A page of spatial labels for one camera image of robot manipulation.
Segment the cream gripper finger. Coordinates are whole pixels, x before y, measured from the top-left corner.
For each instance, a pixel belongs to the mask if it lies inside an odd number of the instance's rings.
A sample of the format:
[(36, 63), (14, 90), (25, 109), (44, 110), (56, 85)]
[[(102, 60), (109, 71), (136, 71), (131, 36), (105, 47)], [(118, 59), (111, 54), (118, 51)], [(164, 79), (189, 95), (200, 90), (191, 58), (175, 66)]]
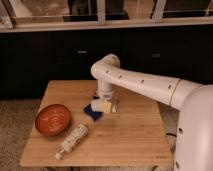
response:
[(112, 103), (108, 100), (103, 101), (103, 112), (110, 113), (111, 112)]

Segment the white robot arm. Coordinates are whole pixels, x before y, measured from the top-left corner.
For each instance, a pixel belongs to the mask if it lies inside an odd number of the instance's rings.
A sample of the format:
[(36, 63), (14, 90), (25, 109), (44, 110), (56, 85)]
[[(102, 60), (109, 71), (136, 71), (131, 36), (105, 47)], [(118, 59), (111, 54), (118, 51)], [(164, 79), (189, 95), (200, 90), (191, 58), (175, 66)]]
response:
[(124, 70), (114, 54), (91, 67), (98, 98), (91, 109), (110, 113), (117, 107), (115, 85), (179, 111), (174, 171), (213, 171), (213, 85)]

